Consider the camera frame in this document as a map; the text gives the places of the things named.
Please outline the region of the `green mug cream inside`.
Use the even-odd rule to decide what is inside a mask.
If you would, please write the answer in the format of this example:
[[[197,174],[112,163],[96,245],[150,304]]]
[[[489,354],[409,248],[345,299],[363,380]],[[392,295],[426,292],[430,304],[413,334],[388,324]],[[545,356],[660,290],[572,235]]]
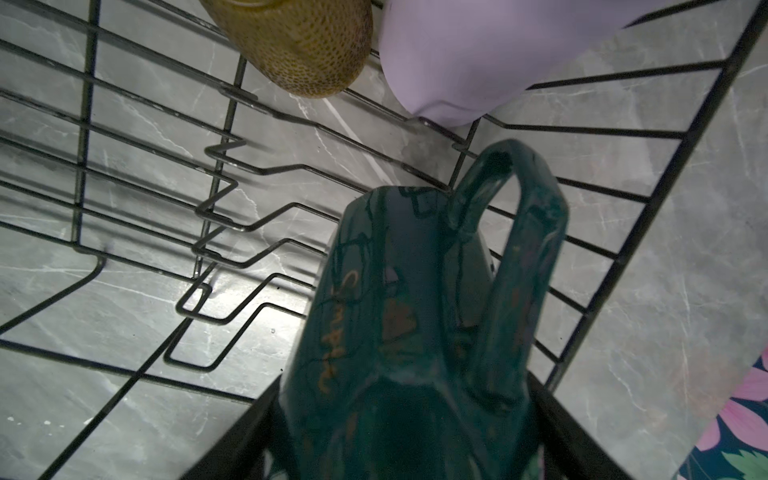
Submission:
[[[568,207],[517,140],[450,192],[382,186],[335,231],[270,447],[290,479],[527,479],[527,362]]]

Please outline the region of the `black wire dish rack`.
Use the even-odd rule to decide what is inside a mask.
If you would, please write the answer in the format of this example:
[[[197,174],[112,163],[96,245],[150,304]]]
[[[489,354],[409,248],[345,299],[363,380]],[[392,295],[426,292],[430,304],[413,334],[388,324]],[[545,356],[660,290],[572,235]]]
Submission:
[[[676,1],[467,127],[372,52],[326,99],[195,1],[1,5],[1,475],[176,479],[283,370],[338,218],[506,138],[570,207],[530,370],[637,479],[698,453],[767,345],[767,5]]]

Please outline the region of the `lilac plastic cup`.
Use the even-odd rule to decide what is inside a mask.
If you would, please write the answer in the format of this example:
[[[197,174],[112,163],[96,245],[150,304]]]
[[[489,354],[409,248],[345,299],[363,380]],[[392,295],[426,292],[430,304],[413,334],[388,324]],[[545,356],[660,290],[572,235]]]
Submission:
[[[388,1],[380,61],[414,117],[467,125],[645,14],[645,0]]]

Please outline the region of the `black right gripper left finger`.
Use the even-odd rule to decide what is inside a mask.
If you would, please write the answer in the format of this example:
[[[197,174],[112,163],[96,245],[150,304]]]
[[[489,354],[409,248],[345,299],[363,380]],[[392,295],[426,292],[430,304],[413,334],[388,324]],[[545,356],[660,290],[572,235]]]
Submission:
[[[181,479],[287,479],[278,376]]]

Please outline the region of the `amber textured glass cup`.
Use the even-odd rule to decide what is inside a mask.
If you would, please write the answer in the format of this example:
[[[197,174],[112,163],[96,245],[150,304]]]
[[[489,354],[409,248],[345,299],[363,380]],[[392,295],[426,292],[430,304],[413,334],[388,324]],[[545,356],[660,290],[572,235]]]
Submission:
[[[324,98],[351,85],[370,55],[372,5],[359,0],[200,4],[236,49],[290,94]]]

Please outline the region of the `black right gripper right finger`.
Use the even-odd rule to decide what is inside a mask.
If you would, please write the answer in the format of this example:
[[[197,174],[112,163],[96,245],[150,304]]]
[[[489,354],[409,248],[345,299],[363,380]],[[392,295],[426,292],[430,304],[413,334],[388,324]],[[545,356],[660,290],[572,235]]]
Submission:
[[[527,386],[543,448],[541,479],[632,479],[532,373]]]

